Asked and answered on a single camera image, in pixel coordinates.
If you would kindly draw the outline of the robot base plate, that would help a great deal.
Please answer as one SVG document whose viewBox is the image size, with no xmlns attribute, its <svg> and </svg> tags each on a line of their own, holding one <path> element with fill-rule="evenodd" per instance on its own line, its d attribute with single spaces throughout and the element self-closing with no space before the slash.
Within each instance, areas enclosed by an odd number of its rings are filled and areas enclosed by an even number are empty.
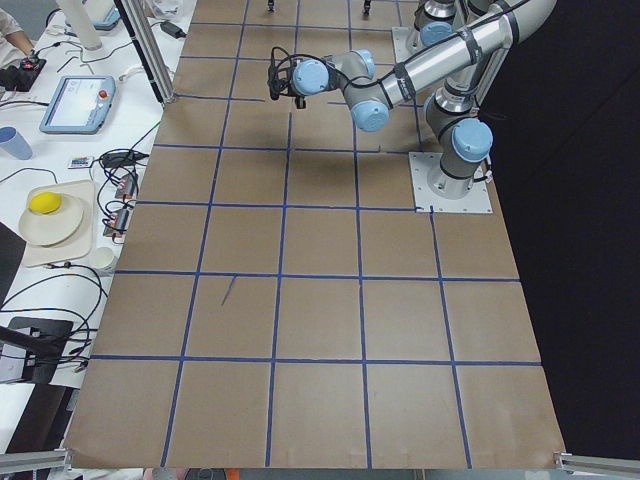
<svg viewBox="0 0 640 480">
<path fill-rule="evenodd" d="M 420 33 L 413 26 L 393 27 L 391 36 L 396 63 L 406 61 L 410 56 L 424 48 Z"/>
</svg>

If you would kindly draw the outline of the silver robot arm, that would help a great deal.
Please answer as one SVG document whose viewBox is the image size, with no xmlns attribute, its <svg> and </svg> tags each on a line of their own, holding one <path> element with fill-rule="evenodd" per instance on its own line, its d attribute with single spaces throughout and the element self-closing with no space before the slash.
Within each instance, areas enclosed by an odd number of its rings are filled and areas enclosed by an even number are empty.
<svg viewBox="0 0 640 480">
<path fill-rule="evenodd" d="M 493 144 L 490 127 L 472 114 L 480 105 L 509 50 L 549 18 L 553 1 L 421 1 L 414 13 L 409 56 L 376 77 L 372 54 L 350 50 L 314 57 L 272 58 L 267 85 L 272 99 L 287 96 L 297 108 L 307 97 L 338 90 L 354 124 L 381 130 L 393 107 L 434 86 L 424 104 L 428 125 L 443 149 L 428 174 L 436 195 L 452 200 L 468 194 Z"/>
<path fill-rule="evenodd" d="M 421 1 L 411 27 L 392 29 L 395 60 L 407 60 L 426 47 L 435 45 L 454 32 L 454 21 L 463 18 L 464 1 Z M 342 90 L 353 84 L 368 84 L 376 75 L 373 55 L 365 49 L 341 55 L 314 57 L 290 54 L 284 48 L 271 49 L 267 86 L 272 100 L 282 96 L 306 106 L 306 98 L 325 91 Z"/>
</svg>

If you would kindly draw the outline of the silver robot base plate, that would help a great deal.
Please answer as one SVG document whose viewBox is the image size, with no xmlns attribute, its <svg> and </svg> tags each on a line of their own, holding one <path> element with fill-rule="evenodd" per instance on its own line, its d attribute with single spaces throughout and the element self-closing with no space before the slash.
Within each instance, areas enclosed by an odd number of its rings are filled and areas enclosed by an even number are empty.
<svg viewBox="0 0 640 480">
<path fill-rule="evenodd" d="M 419 213 L 492 214 L 487 182 L 477 166 L 467 179 L 454 179 L 441 169 L 442 154 L 410 152 L 415 211 Z"/>
</svg>

